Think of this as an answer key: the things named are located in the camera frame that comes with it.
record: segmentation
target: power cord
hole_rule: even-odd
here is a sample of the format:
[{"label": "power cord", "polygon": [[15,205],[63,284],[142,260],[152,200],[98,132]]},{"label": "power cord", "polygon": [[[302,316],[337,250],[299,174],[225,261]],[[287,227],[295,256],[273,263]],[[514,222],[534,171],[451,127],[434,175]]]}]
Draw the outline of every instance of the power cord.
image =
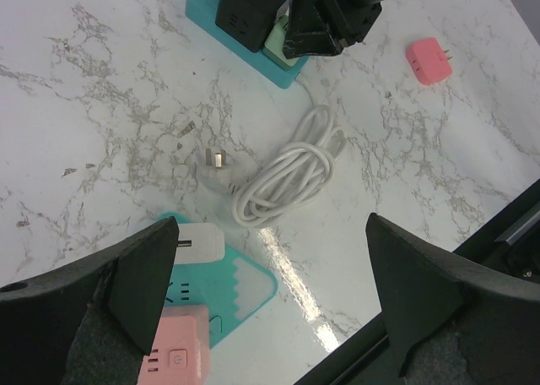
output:
[{"label": "power cord", "polygon": [[[223,177],[218,181],[224,189],[235,187],[229,192],[234,194],[231,212],[238,225],[257,228],[274,225],[291,210],[313,201],[332,181],[336,161],[347,146],[344,128],[334,126],[336,117],[330,108],[317,105],[302,74],[297,82],[310,96],[314,107],[305,114],[290,143],[240,189],[236,190],[231,182],[221,181]],[[210,185],[215,191],[216,183]]]}]

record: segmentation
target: white marble countertop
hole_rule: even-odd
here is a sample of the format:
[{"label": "white marble countertop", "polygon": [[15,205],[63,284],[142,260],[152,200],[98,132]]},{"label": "white marble countertop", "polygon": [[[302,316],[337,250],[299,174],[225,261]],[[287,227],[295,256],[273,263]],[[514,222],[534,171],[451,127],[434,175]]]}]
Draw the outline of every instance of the white marble countertop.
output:
[{"label": "white marble countertop", "polygon": [[[269,83],[184,7],[0,0],[0,286],[165,211],[211,217],[192,154],[219,145],[253,172],[291,137],[305,92]],[[404,56],[426,36],[454,68],[430,88]],[[453,249],[540,177],[540,47],[509,0],[387,2],[363,45],[304,73],[352,144],[315,203],[226,230],[279,292],[213,349],[210,385],[294,383],[379,312],[370,212]]]}]

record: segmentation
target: pink box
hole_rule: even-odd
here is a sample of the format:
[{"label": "pink box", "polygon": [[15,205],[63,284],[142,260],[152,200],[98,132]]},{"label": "pink box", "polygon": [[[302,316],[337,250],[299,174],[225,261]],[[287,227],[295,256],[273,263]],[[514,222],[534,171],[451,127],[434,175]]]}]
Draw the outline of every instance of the pink box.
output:
[{"label": "pink box", "polygon": [[206,306],[165,307],[138,385],[202,385],[210,371],[208,321]]}]

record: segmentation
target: red plug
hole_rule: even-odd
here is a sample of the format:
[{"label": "red plug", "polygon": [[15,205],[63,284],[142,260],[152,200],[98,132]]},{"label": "red plug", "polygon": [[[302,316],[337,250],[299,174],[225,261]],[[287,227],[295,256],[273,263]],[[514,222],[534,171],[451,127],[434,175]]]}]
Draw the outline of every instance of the red plug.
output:
[{"label": "red plug", "polygon": [[407,59],[418,81],[423,85],[432,85],[447,79],[452,74],[452,67],[446,53],[434,38],[415,41],[407,49]]}]

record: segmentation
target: square button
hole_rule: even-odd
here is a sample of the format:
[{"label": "square button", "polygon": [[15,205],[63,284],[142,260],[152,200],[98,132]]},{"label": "square button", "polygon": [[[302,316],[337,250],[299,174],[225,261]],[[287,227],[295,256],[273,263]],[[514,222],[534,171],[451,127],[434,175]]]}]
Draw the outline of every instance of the square button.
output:
[{"label": "square button", "polygon": [[187,350],[172,350],[169,353],[169,368],[179,371],[187,367]]}]

